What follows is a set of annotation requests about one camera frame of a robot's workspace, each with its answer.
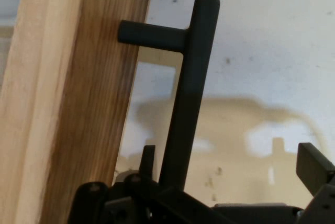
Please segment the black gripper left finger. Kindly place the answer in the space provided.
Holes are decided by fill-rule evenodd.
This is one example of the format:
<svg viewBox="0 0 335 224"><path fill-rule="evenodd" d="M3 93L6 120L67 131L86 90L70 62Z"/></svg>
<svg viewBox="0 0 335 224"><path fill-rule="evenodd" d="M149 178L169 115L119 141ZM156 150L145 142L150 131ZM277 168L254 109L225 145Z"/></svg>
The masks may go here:
<svg viewBox="0 0 335 224"><path fill-rule="evenodd" d="M190 195L152 180L155 147L143 149L139 171L108 187L81 185L68 223L228 223L228 219Z"/></svg>

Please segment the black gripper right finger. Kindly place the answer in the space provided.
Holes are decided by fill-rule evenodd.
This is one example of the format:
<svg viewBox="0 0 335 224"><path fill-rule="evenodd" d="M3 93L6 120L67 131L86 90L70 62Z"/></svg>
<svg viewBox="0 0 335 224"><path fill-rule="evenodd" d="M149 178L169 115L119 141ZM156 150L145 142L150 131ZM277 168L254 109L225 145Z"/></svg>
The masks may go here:
<svg viewBox="0 0 335 224"><path fill-rule="evenodd" d="M334 223L334 165L313 144L300 143L296 174L313 196L297 223Z"/></svg>

